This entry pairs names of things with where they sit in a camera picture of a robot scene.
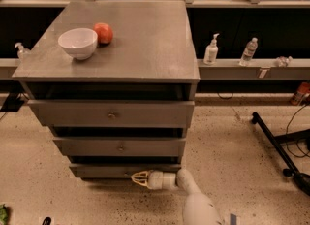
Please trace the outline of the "yellow ribbed gripper finger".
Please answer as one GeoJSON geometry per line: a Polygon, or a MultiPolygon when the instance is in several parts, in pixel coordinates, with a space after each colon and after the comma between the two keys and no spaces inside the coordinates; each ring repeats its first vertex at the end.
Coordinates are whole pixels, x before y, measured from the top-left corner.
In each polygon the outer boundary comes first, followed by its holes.
{"type": "Polygon", "coordinates": [[[150,172],[149,171],[141,171],[137,173],[133,173],[131,175],[131,180],[133,183],[138,184],[143,187],[148,186],[150,172]]]}

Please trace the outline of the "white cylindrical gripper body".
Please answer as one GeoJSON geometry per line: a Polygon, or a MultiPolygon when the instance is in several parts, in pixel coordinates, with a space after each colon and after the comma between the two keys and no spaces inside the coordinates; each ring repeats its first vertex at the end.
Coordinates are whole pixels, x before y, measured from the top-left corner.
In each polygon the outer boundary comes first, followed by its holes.
{"type": "Polygon", "coordinates": [[[147,187],[152,190],[177,190],[176,173],[151,171],[148,176],[147,187]]]}

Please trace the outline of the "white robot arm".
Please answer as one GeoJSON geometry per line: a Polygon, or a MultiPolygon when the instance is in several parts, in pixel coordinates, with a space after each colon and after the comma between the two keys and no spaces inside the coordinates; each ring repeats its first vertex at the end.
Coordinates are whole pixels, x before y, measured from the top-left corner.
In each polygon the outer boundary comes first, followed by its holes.
{"type": "Polygon", "coordinates": [[[183,225],[224,225],[212,200],[202,193],[186,169],[180,169],[177,173],[146,170],[132,174],[131,180],[151,190],[183,190],[186,193],[183,225]]]}

